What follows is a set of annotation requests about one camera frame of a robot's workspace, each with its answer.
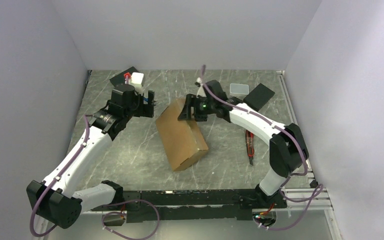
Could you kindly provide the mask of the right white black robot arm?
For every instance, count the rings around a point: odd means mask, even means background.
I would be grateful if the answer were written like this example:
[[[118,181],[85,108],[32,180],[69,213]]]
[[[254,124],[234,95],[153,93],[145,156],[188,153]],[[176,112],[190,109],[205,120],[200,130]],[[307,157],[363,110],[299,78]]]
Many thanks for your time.
[[[257,96],[247,95],[243,100],[227,97],[217,80],[195,82],[200,94],[187,94],[178,121],[195,120],[205,122],[209,115],[235,124],[263,140],[269,147],[267,174],[256,186],[256,203],[267,208],[275,201],[275,194],[291,176],[297,176],[296,169],[303,167],[302,176],[308,172],[308,149],[300,127],[295,123],[288,125],[269,119],[259,113]]]

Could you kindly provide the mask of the brown cardboard express box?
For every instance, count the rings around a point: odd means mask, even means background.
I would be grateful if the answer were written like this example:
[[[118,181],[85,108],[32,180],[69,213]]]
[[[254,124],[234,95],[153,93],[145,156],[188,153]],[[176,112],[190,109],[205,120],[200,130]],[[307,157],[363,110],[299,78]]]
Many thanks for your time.
[[[168,163],[174,172],[186,170],[209,152],[198,124],[194,120],[178,120],[184,104],[184,98],[174,100],[156,120]]]

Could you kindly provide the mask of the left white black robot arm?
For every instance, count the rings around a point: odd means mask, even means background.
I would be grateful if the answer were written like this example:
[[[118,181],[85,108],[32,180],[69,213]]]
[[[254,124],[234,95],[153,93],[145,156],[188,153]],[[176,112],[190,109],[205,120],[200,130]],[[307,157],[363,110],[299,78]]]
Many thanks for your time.
[[[104,180],[85,190],[77,190],[79,181],[89,165],[113,143],[133,117],[153,118],[155,93],[139,93],[131,84],[119,84],[112,89],[111,97],[104,107],[92,115],[85,115],[85,128],[79,141],[64,160],[42,181],[31,181],[26,193],[32,208],[29,229],[33,236],[35,217],[39,216],[54,227],[67,229],[81,213],[99,206],[111,210],[124,203],[124,189],[117,183]]]

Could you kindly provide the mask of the red black utility knife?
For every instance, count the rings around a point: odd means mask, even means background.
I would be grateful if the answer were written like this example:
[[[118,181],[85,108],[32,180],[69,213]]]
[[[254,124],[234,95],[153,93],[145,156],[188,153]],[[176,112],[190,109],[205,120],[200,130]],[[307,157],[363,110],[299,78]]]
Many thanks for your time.
[[[246,151],[247,156],[249,160],[249,164],[251,166],[254,166],[254,134],[248,130],[245,131],[245,144],[246,144]]]

